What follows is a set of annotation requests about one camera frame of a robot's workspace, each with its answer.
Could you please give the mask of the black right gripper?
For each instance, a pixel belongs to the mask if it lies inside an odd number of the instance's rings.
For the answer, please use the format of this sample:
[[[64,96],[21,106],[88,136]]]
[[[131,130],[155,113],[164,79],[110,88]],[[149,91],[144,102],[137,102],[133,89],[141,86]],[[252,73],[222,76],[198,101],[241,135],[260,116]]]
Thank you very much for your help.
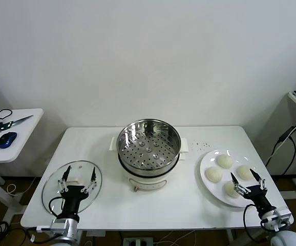
[[[234,184],[234,190],[245,199],[251,200],[257,208],[258,216],[262,218],[264,214],[273,211],[276,208],[272,206],[266,198],[267,188],[265,186],[265,179],[262,179],[261,176],[253,169],[250,169],[250,172],[259,183],[259,186],[250,186],[248,188],[243,187],[239,184],[235,175],[232,172],[230,174]]]

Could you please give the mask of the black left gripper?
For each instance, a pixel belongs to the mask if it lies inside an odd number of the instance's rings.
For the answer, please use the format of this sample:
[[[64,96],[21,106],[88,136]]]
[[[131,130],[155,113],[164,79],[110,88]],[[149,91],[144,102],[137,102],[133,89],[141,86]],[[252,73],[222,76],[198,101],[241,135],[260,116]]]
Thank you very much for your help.
[[[79,218],[78,211],[81,201],[87,199],[88,193],[91,193],[97,186],[95,167],[90,182],[86,186],[67,186],[66,182],[70,169],[71,166],[68,166],[62,178],[58,180],[59,191],[62,193],[61,197],[65,200],[60,218]]]

